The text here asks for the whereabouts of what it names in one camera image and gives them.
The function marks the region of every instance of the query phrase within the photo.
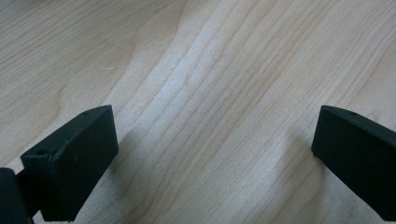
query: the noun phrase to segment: wooden table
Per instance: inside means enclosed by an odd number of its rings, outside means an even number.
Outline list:
[[[0,22],[1,166],[113,105],[76,223],[382,222],[310,146],[321,105],[396,130],[395,1],[3,0]]]

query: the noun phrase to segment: wood grain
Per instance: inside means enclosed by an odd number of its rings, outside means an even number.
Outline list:
[[[396,2],[4,0],[0,24],[0,165],[113,105],[76,223],[382,222],[310,145],[321,105],[396,130]]]

